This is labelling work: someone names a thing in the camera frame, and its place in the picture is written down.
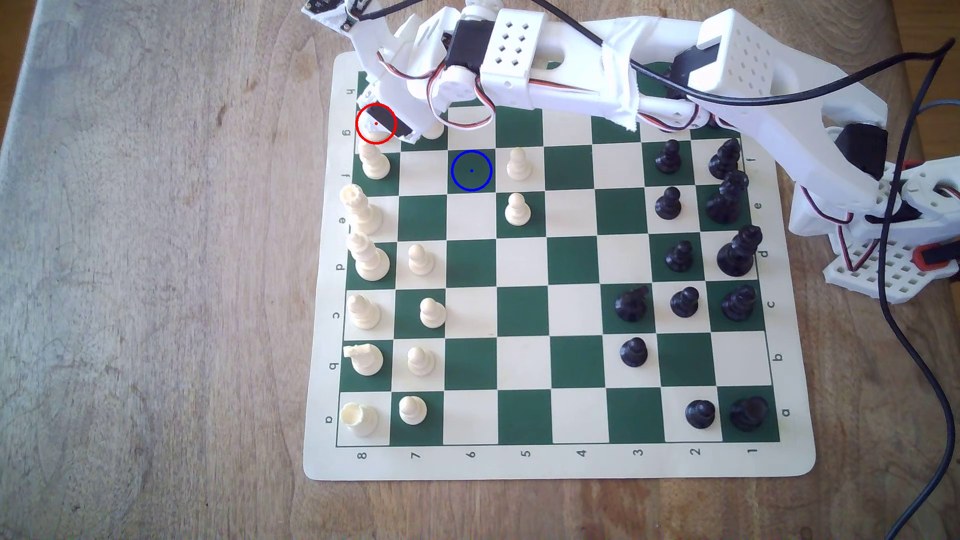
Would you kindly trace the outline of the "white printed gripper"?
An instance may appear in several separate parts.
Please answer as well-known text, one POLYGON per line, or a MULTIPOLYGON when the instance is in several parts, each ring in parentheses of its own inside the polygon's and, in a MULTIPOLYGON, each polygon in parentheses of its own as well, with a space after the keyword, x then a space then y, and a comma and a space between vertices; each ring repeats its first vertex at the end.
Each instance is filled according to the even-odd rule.
POLYGON ((393 35, 385 21, 354 21, 349 31, 367 86, 358 96, 357 105, 365 107, 381 101, 381 80, 390 83, 386 90, 389 105, 409 127, 429 127, 434 117, 426 104, 426 79, 405 80, 400 77, 428 77, 447 55, 443 44, 445 33, 452 34, 461 18, 461 10, 445 6, 423 20, 412 15, 393 35), (379 62, 377 53, 392 66, 379 62))

